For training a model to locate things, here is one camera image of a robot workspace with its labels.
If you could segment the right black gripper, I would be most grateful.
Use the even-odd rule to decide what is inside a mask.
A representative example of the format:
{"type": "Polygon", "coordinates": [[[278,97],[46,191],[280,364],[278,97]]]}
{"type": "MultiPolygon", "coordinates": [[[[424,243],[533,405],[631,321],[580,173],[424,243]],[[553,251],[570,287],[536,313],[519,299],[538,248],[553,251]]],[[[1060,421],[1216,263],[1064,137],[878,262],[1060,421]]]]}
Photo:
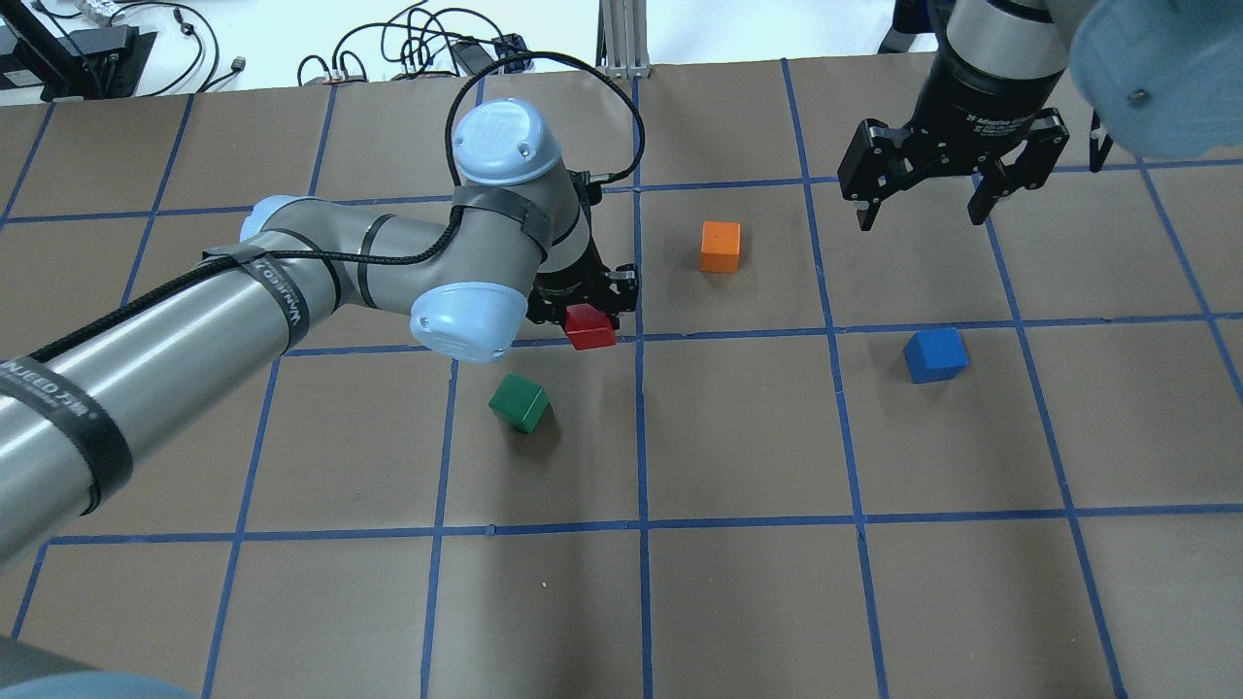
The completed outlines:
{"type": "Polygon", "coordinates": [[[843,199],[856,206],[858,229],[871,231],[883,201],[924,179],[977,174],[967,203],[973,225],[1011,194],[1043,187],[1069,146],[1068,123],[1052,107],[1001,114],[1006,104],[994,96],[975,106],[941,93],[921,97],[902,126],[861,119],[837,170],[843,199]]]}

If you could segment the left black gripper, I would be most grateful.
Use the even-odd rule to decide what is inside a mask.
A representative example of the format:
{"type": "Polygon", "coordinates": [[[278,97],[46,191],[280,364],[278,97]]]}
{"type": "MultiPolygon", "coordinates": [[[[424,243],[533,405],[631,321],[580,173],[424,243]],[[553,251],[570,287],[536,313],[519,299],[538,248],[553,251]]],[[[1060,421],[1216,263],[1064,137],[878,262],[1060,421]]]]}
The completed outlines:
{"type": "Polygon", "coordinates": [[[527,318],[533,323],[564,327],[568,308],[587,305],[604,313],[614,330],[622,315],[635,313],[640,279],[635,264],[617,269],[605,265],[593,235],[593,208],[602,201],[602,185],[590,173],[569,170],[577,197],[577,216],[568,233],[556,239],[554,251],[568,257],[551,272],[536,274],[527,296],[527,318]]]}

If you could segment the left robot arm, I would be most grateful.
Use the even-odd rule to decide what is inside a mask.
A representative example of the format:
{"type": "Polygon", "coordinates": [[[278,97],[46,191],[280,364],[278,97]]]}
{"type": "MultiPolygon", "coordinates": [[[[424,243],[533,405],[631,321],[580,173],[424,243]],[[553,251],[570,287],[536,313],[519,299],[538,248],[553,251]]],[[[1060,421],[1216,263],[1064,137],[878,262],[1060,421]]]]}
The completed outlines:
{"type": "Polygon", "coordinates": [[[418,345],[501,359],[526,322],[585,305],[617,327],[640,279],[595,248],[617,174],[572,170],[525,100],[447,114],[447,221],[268,197],[239,240],[172,282],[2,361],[2,567],[96,512],[134,470],[346,306],[409,320],[418,345]]]}

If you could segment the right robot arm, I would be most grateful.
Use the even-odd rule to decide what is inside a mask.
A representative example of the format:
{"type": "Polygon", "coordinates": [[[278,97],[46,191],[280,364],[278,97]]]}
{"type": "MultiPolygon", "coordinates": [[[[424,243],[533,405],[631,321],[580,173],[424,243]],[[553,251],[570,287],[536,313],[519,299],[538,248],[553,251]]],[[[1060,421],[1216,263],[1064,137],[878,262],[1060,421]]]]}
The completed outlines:
{"type": "Polygon", "coordinates": [[[861,119],[838,167],[864,231],[927,179],[977,177],[977,225],[1044,187],[1071,138],[1049,103],[1062,80],[1091,107],[1093,172],[1115,148],[1177,160],[1241,146],[1238,1],[896,1],[883,53],[924,34],[937,49],[914,114],[861,119]]]}

